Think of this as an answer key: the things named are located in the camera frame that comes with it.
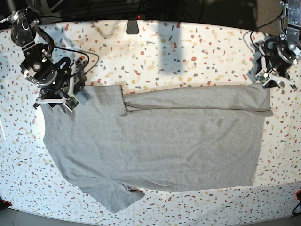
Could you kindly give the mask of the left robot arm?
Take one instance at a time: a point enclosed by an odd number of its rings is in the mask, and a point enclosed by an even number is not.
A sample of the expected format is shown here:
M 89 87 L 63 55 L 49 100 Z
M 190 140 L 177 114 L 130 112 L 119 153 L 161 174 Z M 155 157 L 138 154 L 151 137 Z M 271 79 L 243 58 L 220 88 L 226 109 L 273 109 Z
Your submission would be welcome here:
M 289 69 L 301 60 L 301 2 L 281 0 L 280 5 L 281 14 L 259 27 L 263 28 L 277 21 L 279 35 L 268 38 L 263 44 L 251 41 L 260 54 L 256 60 L 257 69 L 254 77 L 264 88 L 284 88 L 288 85 L 296 90 Z

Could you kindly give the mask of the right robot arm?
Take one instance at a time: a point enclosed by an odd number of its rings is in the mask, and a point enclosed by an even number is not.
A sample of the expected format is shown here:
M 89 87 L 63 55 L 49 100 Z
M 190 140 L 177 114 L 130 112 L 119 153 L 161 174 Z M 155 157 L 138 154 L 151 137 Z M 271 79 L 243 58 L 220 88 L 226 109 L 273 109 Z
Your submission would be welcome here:
M 35 11 L 26 4 L 8 2 L 9 16 L 1 22 L 12 25 L 11 39 L 21 47 L 25 56 L 21 63 L 23 76 L 39 89 L 34 108 L 41 104 L 51 107 L 62 105 L 64 110 L 73 111 L 79 104 L 75 95 L 85 84 L 84 69 L 88 61 L 78 58 L 75 62 L 67 56 L 54 63 L 52 53 L 54 40 L 39 27 L 40 20 Z

